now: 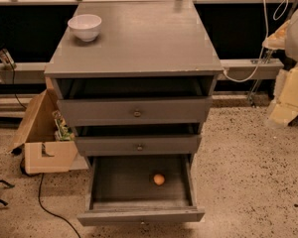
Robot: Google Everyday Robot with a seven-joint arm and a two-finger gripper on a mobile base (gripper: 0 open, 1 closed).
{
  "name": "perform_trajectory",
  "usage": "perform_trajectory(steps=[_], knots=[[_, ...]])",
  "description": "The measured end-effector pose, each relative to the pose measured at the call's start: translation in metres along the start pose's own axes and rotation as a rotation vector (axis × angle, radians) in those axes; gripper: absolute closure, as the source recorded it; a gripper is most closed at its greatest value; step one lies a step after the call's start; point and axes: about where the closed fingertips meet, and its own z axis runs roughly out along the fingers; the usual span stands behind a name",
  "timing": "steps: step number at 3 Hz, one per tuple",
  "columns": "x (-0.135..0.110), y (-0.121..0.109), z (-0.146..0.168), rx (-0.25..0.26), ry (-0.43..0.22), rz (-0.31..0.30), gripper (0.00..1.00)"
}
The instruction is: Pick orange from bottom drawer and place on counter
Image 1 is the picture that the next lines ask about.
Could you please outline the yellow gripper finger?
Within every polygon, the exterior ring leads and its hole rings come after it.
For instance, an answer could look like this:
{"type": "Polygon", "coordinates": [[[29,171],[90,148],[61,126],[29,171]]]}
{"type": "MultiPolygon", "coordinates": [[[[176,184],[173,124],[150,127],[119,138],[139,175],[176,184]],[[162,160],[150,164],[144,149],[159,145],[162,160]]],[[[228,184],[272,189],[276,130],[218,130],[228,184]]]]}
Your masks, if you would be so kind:
{"type": "Polygon", "coordinates": [[[264,39],[262,45],[269,50],[286,50],[290,21],[284,22],[273,34],[264,39]]]}
{"type": "Polygon", "coordinates": [[[267,108],[266,125],[286,127],[298,116],[298,66],[280,69],[275,81],[274,99],[267,108]]]}

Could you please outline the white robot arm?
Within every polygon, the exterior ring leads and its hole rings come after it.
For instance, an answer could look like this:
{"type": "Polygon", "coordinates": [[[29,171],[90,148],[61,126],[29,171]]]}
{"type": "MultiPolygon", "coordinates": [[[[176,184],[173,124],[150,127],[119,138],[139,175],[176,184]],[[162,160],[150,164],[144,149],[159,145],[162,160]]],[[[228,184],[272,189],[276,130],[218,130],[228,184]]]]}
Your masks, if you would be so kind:
{"type": "Polygon", "coordinates": [[[296,61],[289,71],[280,69],[274,86],[274,99],[267,109],[266,124],[273,128],[286,127],[298,116],[298,10],[262,45],[271,50],[284,50],[296,61]]]}

